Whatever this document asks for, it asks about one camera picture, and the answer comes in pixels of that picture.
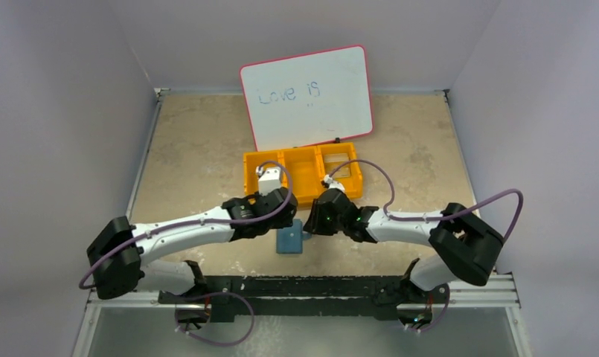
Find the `blue leather card holder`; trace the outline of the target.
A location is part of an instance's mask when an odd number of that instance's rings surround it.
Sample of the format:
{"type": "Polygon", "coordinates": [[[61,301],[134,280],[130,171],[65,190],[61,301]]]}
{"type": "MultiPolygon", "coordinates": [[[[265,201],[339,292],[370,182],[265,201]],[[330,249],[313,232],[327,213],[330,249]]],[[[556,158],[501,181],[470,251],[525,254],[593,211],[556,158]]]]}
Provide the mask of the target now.
{"type": "Polygon", "coordinates": [[[277,254],[302,254],[303,244],[312,238],[312,234],[303,230],[304,223],[293,219],[290,227],[278,229],[275,250],[277,254]]]}

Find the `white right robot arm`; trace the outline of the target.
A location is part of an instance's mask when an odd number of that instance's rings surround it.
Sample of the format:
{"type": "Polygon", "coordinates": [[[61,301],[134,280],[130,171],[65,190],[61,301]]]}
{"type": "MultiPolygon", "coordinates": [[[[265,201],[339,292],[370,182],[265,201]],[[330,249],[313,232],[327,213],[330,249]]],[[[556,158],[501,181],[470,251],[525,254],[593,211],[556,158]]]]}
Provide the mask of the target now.
{"type": "Polygon", "coordinates": [[[504,245],[504,237],[463,205],[451,202],[427,213],[385,212],[358,206],[339,189],[313,201],[303,230],[312,235],[339,233],[355,242],[404,242],[430,247],[434,254],[412,263],[405,279],[422,291],[453,280],[485,286],[504,245]]]}

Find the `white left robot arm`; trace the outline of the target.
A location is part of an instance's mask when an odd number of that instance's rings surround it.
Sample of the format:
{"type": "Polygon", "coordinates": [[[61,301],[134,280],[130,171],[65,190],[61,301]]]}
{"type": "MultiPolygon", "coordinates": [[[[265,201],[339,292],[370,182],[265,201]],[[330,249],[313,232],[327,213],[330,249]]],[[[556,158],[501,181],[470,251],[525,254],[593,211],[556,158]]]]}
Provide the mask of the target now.
{"type": "Polygon", "coordinates": [[[262,195],[231,198],[206,212],[166,222],[133,225],[111,219],[86,250],[91,288],[102,300],[119,298],[146,278],[146,266],[201,245],[253,239],[292,225],[298,200],[281,187],[262,195]]]}

